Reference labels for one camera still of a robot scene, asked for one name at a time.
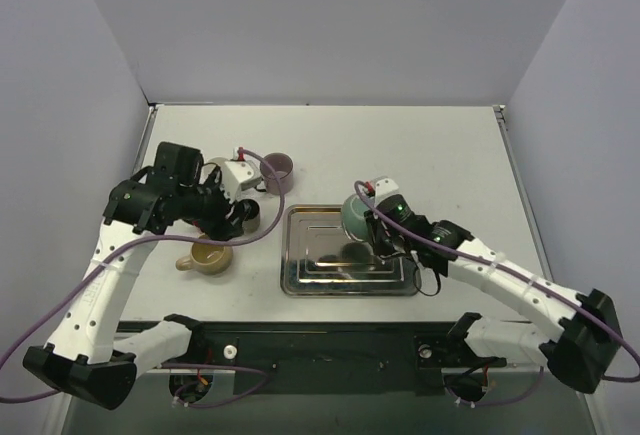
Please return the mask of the small dark brown cup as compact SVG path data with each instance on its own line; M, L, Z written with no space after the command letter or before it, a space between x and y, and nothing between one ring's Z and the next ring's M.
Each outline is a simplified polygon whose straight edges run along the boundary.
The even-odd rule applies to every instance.
M252 199L245 199L242 201L242 208L244 210L243 221L241 226L246 235L255 233L260 227L261 214L259 204Z

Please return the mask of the teal speckled ceramic mug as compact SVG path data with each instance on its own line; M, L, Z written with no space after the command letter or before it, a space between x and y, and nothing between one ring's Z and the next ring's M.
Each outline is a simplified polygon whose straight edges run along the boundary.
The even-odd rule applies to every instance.
M344 201L340 215L343 231L348 238L357 242L373 243L376 220L358 195L352 194Z

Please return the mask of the cream ceramic mug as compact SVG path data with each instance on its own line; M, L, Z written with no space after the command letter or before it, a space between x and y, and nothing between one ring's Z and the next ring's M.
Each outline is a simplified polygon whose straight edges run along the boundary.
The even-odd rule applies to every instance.
M218 276L226 271L233 262L233 249L228 246L209 244L210 239L206 235L198 238L198 243L193 243L186 256L175 262L178 271L195 271L206 276Z

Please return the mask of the pink faceted ceramic mug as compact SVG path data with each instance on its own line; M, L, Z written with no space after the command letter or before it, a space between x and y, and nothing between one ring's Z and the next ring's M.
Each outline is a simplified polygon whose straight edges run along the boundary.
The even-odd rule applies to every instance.
M214 157L203 164L203 168L207 170L214 170L215 168L222 169L228 161L225 157Z

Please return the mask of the lilac ceramic mug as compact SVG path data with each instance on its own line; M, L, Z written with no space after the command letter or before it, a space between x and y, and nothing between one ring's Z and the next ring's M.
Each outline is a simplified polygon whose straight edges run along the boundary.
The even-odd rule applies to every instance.
M270 153L259 165L263 181L263 191L271 195L289 193L294 185L293 160L284 153Z

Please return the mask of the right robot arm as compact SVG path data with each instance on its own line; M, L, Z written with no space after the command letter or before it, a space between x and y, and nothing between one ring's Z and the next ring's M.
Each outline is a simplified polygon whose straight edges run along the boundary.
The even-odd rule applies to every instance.
M582 293L533 274L489 248L459 225L415 214L396 190L366 184L358 193L367 210L367 241L381 259L407 258L418 268L472 286L521 316L491 321L468 313L447 338L449 357L532 363L564 385L592 394L621 346L613 300L593 289Z

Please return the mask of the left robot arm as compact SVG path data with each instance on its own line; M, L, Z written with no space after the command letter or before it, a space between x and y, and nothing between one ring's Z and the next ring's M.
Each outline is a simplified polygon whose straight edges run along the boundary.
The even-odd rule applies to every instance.
M23 366L55 392L108 410L119 407L146 372L177 360L192 367L207 346L199 321L171 314L125 340L115 335L139 273L166 230L177 221L224 247L257 241L260 213L243 192L260 184L259 158L238 148L209 174L200 150L158 145L144 166L110 192L86 274L53 314L63 318L45 344L31 346Z

